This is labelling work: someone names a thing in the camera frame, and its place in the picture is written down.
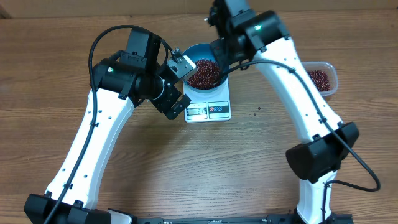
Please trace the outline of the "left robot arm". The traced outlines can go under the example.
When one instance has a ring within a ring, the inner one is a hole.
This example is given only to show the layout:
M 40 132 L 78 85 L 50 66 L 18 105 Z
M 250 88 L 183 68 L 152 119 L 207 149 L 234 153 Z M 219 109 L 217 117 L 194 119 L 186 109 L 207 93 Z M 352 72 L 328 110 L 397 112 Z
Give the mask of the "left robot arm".
M 192 76 L 195 63 L 164 39 L 129 26 L 124 50 L 89 63 L 91 90 L 85 115 L 60 170 L 43 195 L 30 194 L 24 205 L 32 223 L 135 223 L 135 216 L 98 210 L 98 195 L 118 136 L 134 109 L 150 101 L 168 119 L 189 104 L 175 84 Z

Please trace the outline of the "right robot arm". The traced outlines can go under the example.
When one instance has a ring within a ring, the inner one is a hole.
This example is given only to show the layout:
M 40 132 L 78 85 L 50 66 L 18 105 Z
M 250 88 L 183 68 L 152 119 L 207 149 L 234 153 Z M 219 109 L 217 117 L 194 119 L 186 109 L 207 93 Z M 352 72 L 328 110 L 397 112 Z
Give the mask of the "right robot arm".
M 300 199 L 292 218 L 269 223 L 352 223 L 351 215 L 330 210 L 331 186 L 342 160 L 359 136 L 328 106 L 299 59 L 288 29 L 274 11 L 256 14 L 246 1 L 212 4 L 208 23 L 218 39 L 211 43 L 226 73 L 254 65 L 269 81 L 288 111 L 299 145 L 286 151 L 300 180 Z

